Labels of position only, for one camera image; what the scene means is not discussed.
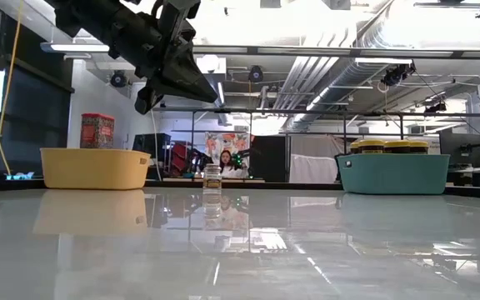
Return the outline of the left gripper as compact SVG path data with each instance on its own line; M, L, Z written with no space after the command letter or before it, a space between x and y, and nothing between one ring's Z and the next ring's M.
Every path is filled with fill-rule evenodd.
M162 40L157 20L145 12L114 11L107 15L107 45L111 58L124 58L137 77L152 81L137 93L135 110L150 112L163 95L213 103L218 95L193 58L193 43Z

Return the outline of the red-lid smoked paprika tin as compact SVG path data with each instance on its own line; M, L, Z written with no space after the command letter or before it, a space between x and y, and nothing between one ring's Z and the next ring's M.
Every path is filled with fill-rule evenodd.
M87 112L82 115L80 148L113 148L114 117Z

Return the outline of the red background object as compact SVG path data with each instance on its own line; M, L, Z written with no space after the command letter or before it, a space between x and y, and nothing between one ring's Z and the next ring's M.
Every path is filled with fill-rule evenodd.
M190 142L176 141L171 149L171 164L175 171L193 173L198 150Z

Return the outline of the flower pattern poster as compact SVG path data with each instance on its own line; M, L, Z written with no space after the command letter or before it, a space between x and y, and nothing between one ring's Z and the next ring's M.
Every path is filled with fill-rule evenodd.
M228 150L231 154L248 150L251 146L252 136L246 132L241 133L222 133L206 132L204 138L205 151L215 163L221 157L223 150Z

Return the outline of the person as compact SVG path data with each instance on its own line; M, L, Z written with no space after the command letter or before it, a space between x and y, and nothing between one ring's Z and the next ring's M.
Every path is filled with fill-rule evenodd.
M241 178L243 175L243 170L233 164L232 154L228 150L221 152L219 166L223 178Z

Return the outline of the ceiling light strip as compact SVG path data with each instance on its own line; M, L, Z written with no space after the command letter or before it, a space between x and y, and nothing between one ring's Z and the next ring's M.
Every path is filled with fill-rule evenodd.
M107 53L109 46L103 44L41 42L40 48L46 53Z

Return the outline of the cork-stoppered glass spice jar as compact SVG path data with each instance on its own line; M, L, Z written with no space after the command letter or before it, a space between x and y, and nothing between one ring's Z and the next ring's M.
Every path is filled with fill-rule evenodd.
M222 191L221 168L218 164L209 163L203 170L203 193L207 195L218 195Z

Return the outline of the yellow plastic bin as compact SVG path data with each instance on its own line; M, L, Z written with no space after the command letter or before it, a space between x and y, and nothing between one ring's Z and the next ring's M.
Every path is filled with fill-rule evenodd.
M144 186L151 155L145 152L100 148L40 150L47 188L132 190Z

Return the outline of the black cabinet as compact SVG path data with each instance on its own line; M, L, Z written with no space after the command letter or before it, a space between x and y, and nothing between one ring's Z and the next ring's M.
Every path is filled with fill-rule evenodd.
M249 160L253 177L266 183L288 181L288 139L285 136L254 136Z

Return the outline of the white cloth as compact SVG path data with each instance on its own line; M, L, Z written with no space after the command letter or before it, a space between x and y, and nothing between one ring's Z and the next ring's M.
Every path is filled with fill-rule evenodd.
M336 161L330 157L291 155L290 183L329 184L338 175Z

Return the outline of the teal plastic bin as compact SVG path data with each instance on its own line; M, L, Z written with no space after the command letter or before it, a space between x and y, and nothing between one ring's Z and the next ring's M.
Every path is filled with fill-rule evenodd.
M447 154L360 153L337 158L343 189L377 195L438 195L445 190Z

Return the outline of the black aluminium table frame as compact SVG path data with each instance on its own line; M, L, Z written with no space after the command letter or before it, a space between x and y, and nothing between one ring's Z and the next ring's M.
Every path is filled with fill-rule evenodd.
M201 182L194 181L153 181L147 180L145 188L201 188ZM6 180L0 181L0 192L18 191L28 189L45 189L47 186L42 179L30 180ZM343 185L337 183L286 183L286 182L257 182L248 180L246 182L232 180L224 182L223 188L229 189L261 189L261 190L289 190L289 191L342 191ZM446 187L445 195L460 196L468 198L480 198L480 187Z

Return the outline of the silver ventilation duct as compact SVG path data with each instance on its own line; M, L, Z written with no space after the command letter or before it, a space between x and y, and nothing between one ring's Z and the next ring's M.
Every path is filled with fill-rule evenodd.
M299 113L285 123L289 129L305 129L389 66L380 58L299 57L281 86L274 110L297 110L300 104L314 114Z

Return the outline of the black background rack frame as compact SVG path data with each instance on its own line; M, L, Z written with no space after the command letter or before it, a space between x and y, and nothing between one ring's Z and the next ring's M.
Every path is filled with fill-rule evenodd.
M243 108L190 107L156 108L148 114L149 133L166 133L171 138L190 142L199 151L205 150L206 132L248 133L252 136L285 136L288 142L288 180L291 155L332 157L350 148L350 142L365 138L399 139L419 136L413 127L423 127L421 136L434 139L442 130L477 128L480 113L442 112L348 112L343 109L321 111L320 118L305 129L289 129L288 118L314 110L249 110Z

